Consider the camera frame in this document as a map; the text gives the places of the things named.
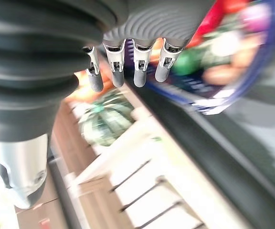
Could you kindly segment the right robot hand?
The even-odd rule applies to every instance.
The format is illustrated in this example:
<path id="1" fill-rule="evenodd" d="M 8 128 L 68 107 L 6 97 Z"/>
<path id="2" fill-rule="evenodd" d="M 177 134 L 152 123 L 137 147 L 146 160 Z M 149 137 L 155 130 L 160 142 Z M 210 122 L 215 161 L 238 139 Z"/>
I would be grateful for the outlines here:
<path id="1" fill-rule="evenodd" d="M 89 70 L 103 81 L 103 45 L 114 86 L 124 83 L 125 41 L 134 42 L 134 83 L 142 87 L 152 46 L 163 38 L 155 78 L 175 60 L 213 6 L 212 0 L 0 0 L 0 176 L 15 206 L 31 208 L 47 177 L 47 152 L 60 102 Z"/>

